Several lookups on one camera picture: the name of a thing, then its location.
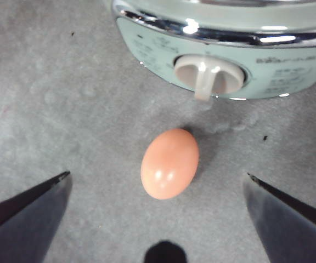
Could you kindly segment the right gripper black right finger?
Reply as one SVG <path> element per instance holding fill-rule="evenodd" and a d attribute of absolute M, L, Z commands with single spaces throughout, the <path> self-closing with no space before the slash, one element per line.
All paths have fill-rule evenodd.
<path fill-rule="evenodd" d="M 316 208 L 252 174 L 242 179 L 245 203 L 270 262 L 316 262 Z"/>

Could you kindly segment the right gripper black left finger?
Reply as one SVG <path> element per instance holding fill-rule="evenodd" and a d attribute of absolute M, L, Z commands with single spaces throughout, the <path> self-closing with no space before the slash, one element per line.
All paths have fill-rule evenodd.
<path fill-rule="evenodd" d="M 65 171 L 0 202 L 0 262 L 44 261 L 71 190 L 71 173 Z"/>

